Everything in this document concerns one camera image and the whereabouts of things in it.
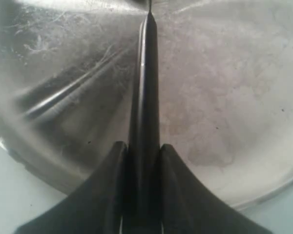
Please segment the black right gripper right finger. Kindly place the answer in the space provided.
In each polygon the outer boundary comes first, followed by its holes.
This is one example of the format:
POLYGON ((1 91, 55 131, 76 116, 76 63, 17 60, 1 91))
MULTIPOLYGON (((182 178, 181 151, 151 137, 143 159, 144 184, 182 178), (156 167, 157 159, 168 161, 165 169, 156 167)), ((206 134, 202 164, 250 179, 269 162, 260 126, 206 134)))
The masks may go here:
POLYGON ((166 234, 270 234, 207 189, 170 144, 160 150, 166 234))

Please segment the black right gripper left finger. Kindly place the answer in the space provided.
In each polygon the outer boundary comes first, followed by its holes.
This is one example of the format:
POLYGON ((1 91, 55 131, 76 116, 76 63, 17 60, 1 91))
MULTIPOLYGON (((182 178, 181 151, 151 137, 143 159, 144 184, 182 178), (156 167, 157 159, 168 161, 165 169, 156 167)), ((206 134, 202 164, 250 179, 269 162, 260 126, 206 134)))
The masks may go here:
POLYGON ((126 144, 113 144, 94 173, 62 202, 21 225, 17 234, 118 234, 125 187, 126 144))

